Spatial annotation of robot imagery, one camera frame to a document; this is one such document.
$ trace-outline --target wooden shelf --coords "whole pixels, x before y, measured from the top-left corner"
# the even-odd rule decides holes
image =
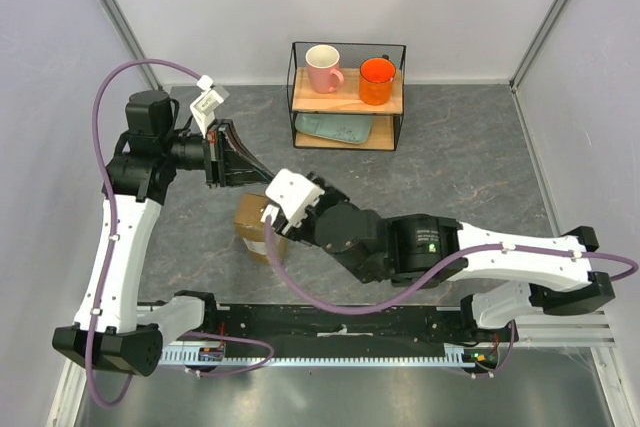
[[[393,150],[394,147],[393,117],[376,115],[371,124],[369,138],[362,144],[351,144],[339,140],[324,139],[313,135],[296,132],[296,147],[319,147],[323,149],[367,149]]]
[[[393,91],[389,101],[382,105],[368,105],[360,100],[360,70],[340,70],[344,75],[342,87],[333,94],[318,94],[311,88],[307,69],[298,68],[293,91],[293,110],[343,114],[402,114],[402,71],[398,71],[393,80]]]

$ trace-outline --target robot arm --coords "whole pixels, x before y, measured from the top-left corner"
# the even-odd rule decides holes
[[[451,263],[424,286],[472,278],[510,281],[463,299],[462,315],[471,330],[500,329],[511,319],[534,312],[593,312],[615,297],[608,274],[593,272],[589,260],[580,254],[598,247],[589,227],[562,237],[538,238],[492,232],[424,214],[383,219],[372,210],[360,210],[317,175],[304,177],[288,170],[276,175],[266,193],[271,205],[263,221],[270,216],[280,235],[322,248],[362,283],[388,279],[396,286],[409,285],[459,250],[502,244],[503,251],[480,252]],[[576,255],[505,255],[515,245]]]
[[[198,107],[208,110],[206,115],[198,115]],[[190,122],[175,129],[178,108],[165,92],[146,91],[131,96],[125,108],[128,130],[120,136],[107,165],[116,194],[119,225],[94,337],[95,367],[99,370],[149,375],[164,346],[189,330],[215,328],[216,303],[213,294],[208,293],[178,292],[153,312],[141,317],[137,314],[147,244],[177,171],[202,170],[209,187],[268,183],[273,178],[240,142],[233,123],[214,119],[214,106],[205,94],[192,104],[200,133],[190,131]],[[203,128],[203,122],[210,123]],[[82,304],[73,325],[57,328],[53,337],[56,350],[83,366],[87,331],[94,313],[92,296],[110,239],[111,210],[107,200],[103,212],[100,243]]]
[[[528,245],[576,253],[595,250],[593,229],[580,228],[559,238],[500,234],[454,219],[424,214],[381,218],[361,210],[323,178],[286,169],[275,177],[244,147],[233,123],[215,120],[212,111],[223,98],[209,89],[192,105],[200,134],[188,125],[175,129],[177,102],[160,91],[134,94],[125,112],[122,134],[107,165],[115,192],[118,229],[111,269],[99,312],[93,310],[102,262],[110,240],[110,206],[104,203],[103,230],[89,286],[74,323],[56,329],[53,346],[84,366],[87,330],[98,315],[94,367],[98,370],[149,375],[162,348],[185,332],[216,332],[216,301],[211,293],[178,292],[160,308],[137,314],[137,294],[151,231],[178,170],[202,170],[209,187],[268,183],[265,209],[277,233],[322,248],[360,282],[390,280],[405,286],[445,257],[466,247],[487,243]],[[576,315],[591,312],[614,298],[607,274],[592,272],[588,259],[556,258],[526,253],[482,252],[460,258],[424,287],[444,280],[504,279],[510,282],[486,294],[462,300],[460,311],[437,312],[458,336],[476,341],[508,335],[505,325],[533,312]],[[429,333],[432,342],[454,337]]]

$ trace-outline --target marble-patterned floor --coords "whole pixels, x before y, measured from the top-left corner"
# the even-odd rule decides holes
[[[217,116],[233,119],[243,143],[274,172],[313,170],[354,204],[383,217],[430,213],[496,231],[551,233],[506,85],[406,86],[396,152],[294,149],[284,87],[228,90]],[[191,92],[173,92],[184,116]],[[190,289],[213,292],[221,302],[300,302],[271,267],[249,257],[235,234],[233,217],[244,191],[209,190],[202,172],[178,173],[149,243],[140,300],[169,300]],[[331,302],[370,303],[398,293],[388,283],[360,284],[319,249],[290,243],[285,266],[305,289]],[[455,305],[494,285],[445,283],[411,302]]]

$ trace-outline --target cardboard box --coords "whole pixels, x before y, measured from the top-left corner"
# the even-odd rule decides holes
[[[264,224],[260,219],[268,202],[269,199],[265,195],[244,194],[233,221],[236,232],[240,234],[249,249],[249,255],[267,264],[269,259],[267,258],[267,246],[264,243]],[[277,243],[278,256],[282,260],[287,248],[287,239],[276,235],[275,242]]]

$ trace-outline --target cable clip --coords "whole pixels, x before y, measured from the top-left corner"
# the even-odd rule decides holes
[[[276,205],[269,204],[265,207],[260,221],[264,224],[267,221],[267,217],[271,216],[271,225],[276,222],[280,209]]]
[[[516,246],[514,244],[512,244],[511,242],[500,242],[500,244],[502,245],[502,253],[503,254],[506,254],[509,251],[516,250]]]
[[[191,103],[189,109],[202,137],[206,138],[209,126],[216,118],[214,110],[229,97],[229,92],[221,85],[214,86],[213,79],[208,75],[203,75],[196,85],[202,93]]]

